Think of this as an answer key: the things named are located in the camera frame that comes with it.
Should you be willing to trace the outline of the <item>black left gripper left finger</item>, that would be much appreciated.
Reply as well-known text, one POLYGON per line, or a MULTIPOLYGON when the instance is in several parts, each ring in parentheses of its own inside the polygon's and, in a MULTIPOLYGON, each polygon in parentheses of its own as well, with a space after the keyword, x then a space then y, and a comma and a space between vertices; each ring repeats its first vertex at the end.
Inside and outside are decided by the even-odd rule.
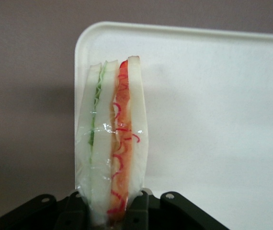
POLYGON ((0 230, 90 230, 88 204, 78 191, 62 200, 42 194, 0 217, 0 230))

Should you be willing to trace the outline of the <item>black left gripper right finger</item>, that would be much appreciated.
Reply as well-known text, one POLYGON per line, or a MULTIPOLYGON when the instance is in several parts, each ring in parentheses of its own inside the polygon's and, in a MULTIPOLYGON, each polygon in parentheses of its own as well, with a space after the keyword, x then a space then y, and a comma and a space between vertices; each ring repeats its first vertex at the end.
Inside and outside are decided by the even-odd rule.
POLYGON ((127 230, 227 230, 181 194, 170 191, 156 198, 143 189, 126 211, 127 230))

